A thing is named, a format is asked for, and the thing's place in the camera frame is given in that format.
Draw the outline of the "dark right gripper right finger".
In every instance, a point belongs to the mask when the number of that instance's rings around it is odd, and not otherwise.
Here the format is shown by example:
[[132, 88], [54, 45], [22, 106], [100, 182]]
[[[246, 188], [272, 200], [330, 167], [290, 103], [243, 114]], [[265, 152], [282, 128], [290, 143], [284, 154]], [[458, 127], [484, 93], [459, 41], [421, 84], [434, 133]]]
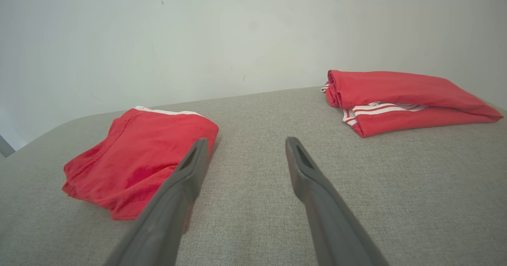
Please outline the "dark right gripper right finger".
[[388, 262], [319, 170], [298, 138], [285, 143], [290, 180], [304, 204], [320, 266], [387, 266]]

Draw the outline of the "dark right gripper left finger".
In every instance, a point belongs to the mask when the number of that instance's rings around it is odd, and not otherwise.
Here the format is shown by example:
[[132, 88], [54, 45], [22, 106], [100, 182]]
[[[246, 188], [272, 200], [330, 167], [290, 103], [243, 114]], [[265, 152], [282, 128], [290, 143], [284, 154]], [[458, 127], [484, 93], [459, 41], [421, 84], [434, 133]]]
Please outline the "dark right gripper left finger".
[[110, 254], [106, 266], [175, 265], [188, 216], [208, 169], [209, 156], [208, 140], [196, 140]]

